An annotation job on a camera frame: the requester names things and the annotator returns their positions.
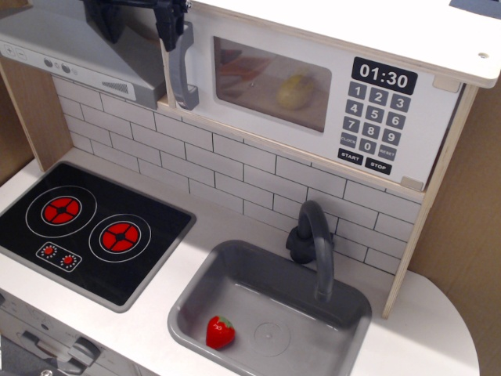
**sink drain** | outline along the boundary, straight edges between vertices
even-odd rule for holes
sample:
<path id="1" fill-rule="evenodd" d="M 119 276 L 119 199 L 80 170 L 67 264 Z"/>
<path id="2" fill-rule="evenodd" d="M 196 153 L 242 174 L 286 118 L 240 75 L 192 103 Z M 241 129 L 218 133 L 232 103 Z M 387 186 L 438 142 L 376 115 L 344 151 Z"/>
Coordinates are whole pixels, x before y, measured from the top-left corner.
<path id="1" fill-rule="evenodd" d="M 263 356 L 277 356 L 290 344 L 290 331 L 285 324 L 263 323 L 254 331 L 254 351 Z"/>

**red strawberry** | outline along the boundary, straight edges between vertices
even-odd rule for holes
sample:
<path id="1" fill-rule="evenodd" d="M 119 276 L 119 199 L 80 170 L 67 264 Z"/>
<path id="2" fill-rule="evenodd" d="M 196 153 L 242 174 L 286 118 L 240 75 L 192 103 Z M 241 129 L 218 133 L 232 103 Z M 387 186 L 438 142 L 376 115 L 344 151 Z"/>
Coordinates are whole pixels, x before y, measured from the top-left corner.
<path id="1" fill-rule="evenodd" d="M 207 325 L 205 343 L 212 349 L 228 345 L 235 338 L 235 328 L 223 316 L 214 316 Z"/>

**black stovetop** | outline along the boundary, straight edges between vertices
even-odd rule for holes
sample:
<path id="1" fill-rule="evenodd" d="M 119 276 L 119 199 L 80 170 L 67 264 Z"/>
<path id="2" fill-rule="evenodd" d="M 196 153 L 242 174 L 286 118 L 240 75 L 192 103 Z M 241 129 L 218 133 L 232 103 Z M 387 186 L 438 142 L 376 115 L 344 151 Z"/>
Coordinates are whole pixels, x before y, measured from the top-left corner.
<path id="1" fill-rule="evenodd" d="M 0 252 L 124 312 L 194 222 L 186 211 L 60 163 L 0 216 Z"/>

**white subway tile backsplash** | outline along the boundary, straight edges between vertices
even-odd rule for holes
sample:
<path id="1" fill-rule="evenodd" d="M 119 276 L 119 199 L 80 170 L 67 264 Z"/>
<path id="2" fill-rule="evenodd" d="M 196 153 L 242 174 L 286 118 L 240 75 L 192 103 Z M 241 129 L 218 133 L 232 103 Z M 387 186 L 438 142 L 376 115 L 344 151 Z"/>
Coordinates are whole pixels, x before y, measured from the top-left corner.
<path id="1" fill-rule="evenodd" d="M 405 241 L 389 237 L 383 233 L 378 233 L 377 231 L 344 221 L 343 219 L 337 225 L 336 235 L 398 258 L 402 257 L 406 246 Z"/>
<path id="2" fill-rule="evenodd" d="M 334 250 L 342 255 L 364 262 L 367 256 L 367 246 L 334 235 Z"/>
<path id="3" fill-rule="evenodd" d="M 375 230 L 380 233 L 386 233 L 391 237 L 407 241 L 413 231 L 413 225 L 380 213 L 377 218 Z"/>
<path id="4" fill-rule="evenodd" d="M 264 172 L 251 166 L 244 166 L 243 181 L 264 190 L 277 193 L 297 202 L 306 200 L 308 188 L 280 176 Z"/>
<path id="5" fill-rule="evenodd" d="M 130 154 L 126 154 L 123 151 L 97 143 L 96 141 L 91 140 L 91 143 L 94 154 L 98 157 L 113 162 L 114 164 L 119 164 L 129 170 L 139 172 L 138 158 L 133 157 Z"/>
<path id="6" fill-rule="evenodd" d="M 222 155 L 214 154 L 199 147 L 186 144 L 186 160 L 221 172 L 234 179 L 243 180 L 243 164 Z"/>
<path id="7" fill-rule="evenodd" d="M 61 109 L 63 110 L 63 114 L 70 115 L 80 120 L 84 120 L 84 115 L 81 112 L 81 105 L 79 102 L 75 102 L 74 100 L 64 98 L 62 96 L 59 97 L 59 102 L 61 103 Z"/>
<path id="8" fill-rule="evenodd" d="M 377 212 L 353 204 L 339 197 L 330 196 L 318 190 L 309 189 L 308 199 L 317 201 L 322 206 L 323 211 L 335 215 L 336 217 L 354 222 L 360 226 L 374 228 L 377 220 Z"/>
<path id="9" fill-rule="evenodd" d="M 62 78 L 53 77 L 54 86 L 56 87 L 57 94 L 76 102 L 94 107 L 98 110 L 103 110 L 103 103 L 101 102 L 101 95 L 91 89 L 74 84 L 63 80 Z"/>
<path id="10" fill-rule="evenodd" d="M 195 196 L 205 198 L 206 200 L 243 214 L 243 199 L 237 196 L 233 196 L 222 190 L 216 190 L 211 186 L 206 186 L 194 180 L 189 181 L 189 192 Z"/>
<path id="11" fill-rule="evenodd" d="M 133 155 L 154 165 L 161 165 L 160 151 L 157 149 L 114 133 L 111 133 L 111 143 L 113 144 L 113 148 L 117 150 L 121 150 L 124 153 Z"/>
<path id="12" fill-rule="evenodd" d="M 364 260 L 366 264 L 374 266 L 385 272 L 396 274 L 400 260 L 398 258 L 386 255 L 384 253 L 369 249 L 367 257 Z"/>
<path id="13" fill-rule="evenodd" d="M 110 133 L 106 129 L 96 127 L 95 125 L 86 123 L 85 121 L 82 121 L 75 117 L 65 115 L 65 118 L 68 129 L 70 129 L 70 131 L 72 131 L 73 133 L 77 133 L 80 136 L 93 139 L 98 143 L 111 146 Z"/>
<path id="14" fill-rule="evenodd" d="M 206 150 L 212 150 L 212 133 L 204 129 L 160 114 L 155 114 L 155 122 L 157 131 L 160 133 Z"/>
<path id="15" fill-rule="evenodd" d="M 354 182 L 348 182 L 344 199 L 411 223 L 420 210 L 415 202 Z"/>
<path id="16" fill-rule="evenodd" d="M 187 124 L 167 110 L 54 82 L 75 147 L 286 232 L 297 226 L 301 204 L 316 200 L 336 252 L 396 272 L 419 195 L 393 193 L 204 123 Z"/>
<path id="17" fill-rule="evenodd" d="M 163 151 L 160 152 L 160 157 L 163 168 L 176 172 L 179 175 L 186 176 L 187 178 L 194 179 L 203 184 L 214 186 L 214 171 L 184 159 L 174 157 L 173 155 L 164 153 Z"/>
<path id="18" fill-rule="evenodd" d="M 97 125 L 100 128 L 115 132 L 119 135 L 132 138 L 131 123 L 106 112 L 96 110 L 91 107 L 82 106 L 84 119 L 88 123 Z"/>
<path id="19" fill-rule="evenodd" d="M 263 208 L 249 201 L 243 202 L 243 213 L 260 222 L 266 223 L 277 229 L 287 231 L 288 233 L 297 226 L 297 220 L 277 213 L 276 211 Z"/>
<path id="20" fill-rule="evenodd" d="M 215 178 L 216 188 L 218 190 L 223 190 L 234 196 L 242 197 L 244 200 L 254 202 L 268 209 L 273 208 L 273 193 L 217 172 Z"/>
<path id="21" fill-rule="evenodd" d="M 134 140 L 139 143 L 144 143 L 165 153 L 186 159 L 185 143 L 183 141 L 162 135 L 134 123 L 132 123 L 132 135 Z"/>
<path id="22" fill-rule="evenodd" d="M 91 140 L 87 137 L 80 136 L 77 133 L 70 132 L 71 140 L 73 141 L 73 145 L 87 153 L 93 154 Z"/>
<path id="23" fill-rule="evenodd" d="M 214 152 L 267 172 L 275 172 L 275 154 L 232 139 L 214 135 Z"/>
<path id="24" fill-rule="evenodd" d="M 189 192 L 188 178 L 175 172 L 168 171 L 165 168 L 159 167 L 139 159 L 139 171 L 145 175 L 163 182 L 169 186 L 173 186 L 179 190 Z"/>
<path id="25" fill-rule="evenodd" d="M 276 174 L 336 197 L 343 197 L 346 186 L 346 179 L 283 157 L 277 158 Z"/>
<path id="26" fill-rule="evenodd" d="M 276 194 L 273 199 L 273 210 L 291 218 L 298 219 L 301 204 L 301 202 L 292 201 Z"/>
<path id="27" fill-rule="evenodd" d="M 104 110 L 108 114 L 142 125 L 143 127 L 155 129 L 155 119 L 151 110 L 104 94 L 101 95 L 101 98 Z"/>

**digital display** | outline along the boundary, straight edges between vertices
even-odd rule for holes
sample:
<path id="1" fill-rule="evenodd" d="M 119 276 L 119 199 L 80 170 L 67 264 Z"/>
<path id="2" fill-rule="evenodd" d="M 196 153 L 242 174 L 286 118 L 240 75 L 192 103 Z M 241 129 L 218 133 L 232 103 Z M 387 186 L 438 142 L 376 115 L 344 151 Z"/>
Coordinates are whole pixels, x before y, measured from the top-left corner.
<path id="1" fill-rule="evenodd" d="M 351 78 L 411 96 L 416 87 L 417 73 L 355 57 Z"/>

